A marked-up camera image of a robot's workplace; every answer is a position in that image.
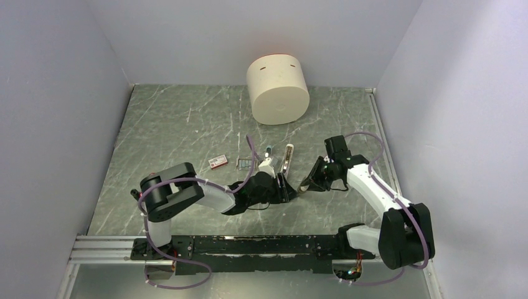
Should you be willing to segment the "staple tray with staples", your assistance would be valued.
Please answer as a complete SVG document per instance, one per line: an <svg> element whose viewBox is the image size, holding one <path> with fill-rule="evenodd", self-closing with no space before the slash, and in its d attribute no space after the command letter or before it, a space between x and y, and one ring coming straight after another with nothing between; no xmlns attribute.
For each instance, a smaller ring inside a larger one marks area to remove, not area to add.
<svg viewBox="0 0 528 299"><path fill-rule="evenodd" d="M250 169L253 165L253 159L251 158L237 158L236 168L238 170Z"/></svg>

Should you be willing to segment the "blue white stapler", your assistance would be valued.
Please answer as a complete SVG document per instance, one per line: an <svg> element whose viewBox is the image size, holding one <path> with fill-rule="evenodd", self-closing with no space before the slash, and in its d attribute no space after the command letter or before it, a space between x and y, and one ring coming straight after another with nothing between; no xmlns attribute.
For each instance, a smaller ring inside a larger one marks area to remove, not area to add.
<svg viewBox="0 0 528 299"><path fill-rule="evenodd" d="M265 150L265 159L263 160L263 163L267 165L271 165L271 163L273 162L272 153L273 153L273 147L272 145L268 145Z"/></svg>

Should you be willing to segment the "long white stapler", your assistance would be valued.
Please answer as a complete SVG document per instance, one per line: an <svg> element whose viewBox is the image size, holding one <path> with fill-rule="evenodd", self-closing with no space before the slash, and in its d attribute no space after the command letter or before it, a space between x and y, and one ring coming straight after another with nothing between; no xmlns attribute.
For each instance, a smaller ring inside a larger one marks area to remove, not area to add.
<svg viewBox="0 0 528 299"><path fill-rule="evenodd" d="M295 148L294 145L291 143L287 144L285 147L285 154L284 154L283 162L281 165L281 174L285 178L288 176L288 173L290 170L294 148Z"/></svg>

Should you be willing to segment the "red white staple box sleeve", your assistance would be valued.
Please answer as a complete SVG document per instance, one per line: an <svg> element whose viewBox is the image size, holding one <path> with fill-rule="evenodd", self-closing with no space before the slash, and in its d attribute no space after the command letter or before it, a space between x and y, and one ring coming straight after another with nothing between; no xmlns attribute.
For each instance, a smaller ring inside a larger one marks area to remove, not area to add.
<svg viewBox="0 0 528 299"><path fill-rule="evenodd" d="M208 160L210 169L217 169L219 167L225 166L229 163L226 155L220 155Z"/></svg>

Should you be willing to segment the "small beige stapler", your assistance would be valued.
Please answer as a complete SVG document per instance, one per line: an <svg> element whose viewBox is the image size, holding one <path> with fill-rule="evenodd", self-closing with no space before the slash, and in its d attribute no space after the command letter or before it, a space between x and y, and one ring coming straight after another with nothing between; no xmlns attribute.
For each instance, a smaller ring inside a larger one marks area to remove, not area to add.
<svg viewBox="0 0 528 299"><path fill-rule="evenodd" d="M298 188L297 188L297 192L299 194L303 194L303 193L306 193L309 191L309 188L310 188L310 185L307 184L307 185L299 185Z"/></svg>

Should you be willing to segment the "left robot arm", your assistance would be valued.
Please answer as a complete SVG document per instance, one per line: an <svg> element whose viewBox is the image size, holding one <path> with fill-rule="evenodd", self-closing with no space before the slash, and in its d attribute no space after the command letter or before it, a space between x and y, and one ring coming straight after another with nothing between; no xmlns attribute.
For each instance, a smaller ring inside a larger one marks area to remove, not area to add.
<svg viewBox="0 0 528 299"><path fill-rule="evenodd" d="M198 176L188 162L152 173L139 186L130 194L145 218L150 237L147 250L157 259L166 258L172 251L172 219L194 204L234 216L257 204L285 204L298 197L282 173L257 171L225 186Z"/></svg>

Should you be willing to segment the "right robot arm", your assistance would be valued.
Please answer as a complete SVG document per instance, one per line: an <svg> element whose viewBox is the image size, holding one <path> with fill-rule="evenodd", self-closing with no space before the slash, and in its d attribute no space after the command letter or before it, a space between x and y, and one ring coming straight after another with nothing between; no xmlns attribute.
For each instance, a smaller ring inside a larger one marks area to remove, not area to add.
<svg viewBox="0 0 528 299"><path fill-rule="evenodd" d="M374 160L353 155L345 136L324 141L327 156L318 157L298 192L332 190L335 181L343 182L342 191L357 191L381 218L378 229L355 223L341 227L336 250L350 258L359 250L379 256L392 270L404 267L423 269L435 256L429 208L414 204L399 195L374 170Z"/></svg>

